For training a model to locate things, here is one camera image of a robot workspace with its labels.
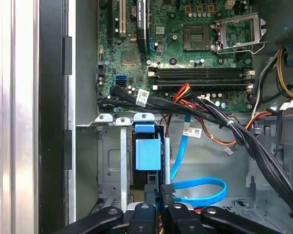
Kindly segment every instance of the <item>ram slot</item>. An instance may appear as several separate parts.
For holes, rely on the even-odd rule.
[[[175,91],[186,82],[194,90],[243,90],[254,83],[239,68],[150,68],[149,85],[153,90]]]
[[[186,68],[186,69],[160,69],[156,73],[160,79],[198,79],[198,78],[240,78],[244,72],[238,68]]]
[[[199,91],[221,91],[221,90],[245,90],[252,82],[250,80],[153,80],[149,81],[149,85],[153,90],[169,92],[177,91],[182,85],[189,83],[192,90]]]
[[[108,43],[113,43],[113,33],[114,33],[114,20],[113,20],[113,11],[114,11],[114,0],[107,1],[107,36]]]
[[[119,36],[126,37],[126,0],[119,1]]]

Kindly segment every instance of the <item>green circuit board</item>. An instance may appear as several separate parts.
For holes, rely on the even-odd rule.
[[[119,18],[120,2],[111,0],[113,8],[113,19]],[[196,59],[204,59],[200,65],[202,68],[252,68],[251,53],[237,53],[218,55],[211,50],[186,51],[184,34],[187,27],[206,26],[209,27],[214,21],[221,16],[231,18],[237,16],[234,10],[226,10],[226,0],[181,0],[180,7],[176,7],[176,0],[150,0],[149,1],[149,42],[150,49],[148,54],[142,54],[138,49],[137,38],[137,20],[133,18],[132,11],[135,8],[133,0],[126,1],[126,37],[121,38],[114,32],[117,26],[111,28],[108,26],[108,10],[99,7],[99,24],[98,24],[98,65],[103,69],[104,77],[102,82],[98,82],[98,95],[109,96],[109,89],[115,85],[116,75],[127,77],[126,87],[135,87],[131,95],[136,95],[137,90],[142,88],[150,91],[150,94],[156,97],[170,99],[174,92],[153,91],[149,84],[148,62],[151,66],[160,68],[194,68]],[[250,8],[243,12],[249,14]],[[243,43],[250,41],[252,37],[251,23],[242,21],[238,24],[230,24],[227,27],[227,44],[232,45],[237,42]],[[113,38],[108,42],[108,30],[113,30]],[[152,45],[158,43],[158,48],[154,49]],[[170,59],[177,60],[176,65],[170,64]],[[193,91],[197,96],[205,95],[206,91]],[[247,112],[250,111],[249,101],[247,99],[250,90],[232,90],[224,91],[223,97],[218,97],[220,91],[215,90],[216,98],[212,101],[226,102],[224,110],[226,112]],[[129,112],[123,108],[100,107],[101,112]]]

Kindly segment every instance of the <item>cable tie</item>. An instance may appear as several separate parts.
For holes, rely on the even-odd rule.
[[[231,124],[233,124],[233,123],[234,123],[234,121],[229,120],[228,123],[227,123],[227,126],[229,126],[229,125],[231,125]]]

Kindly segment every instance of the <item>motherboard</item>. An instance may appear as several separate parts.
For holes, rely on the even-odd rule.
[[[98,95],[111,98],[120,85],[172,100],[186,82],[191,92],[209,97],[225,112],[252,109],[252,56],[244,47],[217,53],[219,20],[251,13],[249,1],[99,0]],[[228,23],[226,45],[252,38],[252,21]],[[129,112],[99,106],[101,112]]]

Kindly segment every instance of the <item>chip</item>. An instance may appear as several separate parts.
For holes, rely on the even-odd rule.
[[[122,65],[134,65],[136,64],[136,58],[133,52],[123,51],[122,52]]]
[[[208,9],[209,9],[209,12],[211,12],[211,13],[215,12],[214,5],[208,5]]]
[[[202,51],[210,49],[210,36],[208,25],[184,26],[184,50]]]
[[[191,6],[186,6],[185,7],[185,12],[186,13],[191,13]]]
[[[203,13],[203,11],[204,11],[203,6],[197,6],[196,11],[197,11],[197,13]]]
[[[162,0],[162,5],[171,5],[171,0]]]

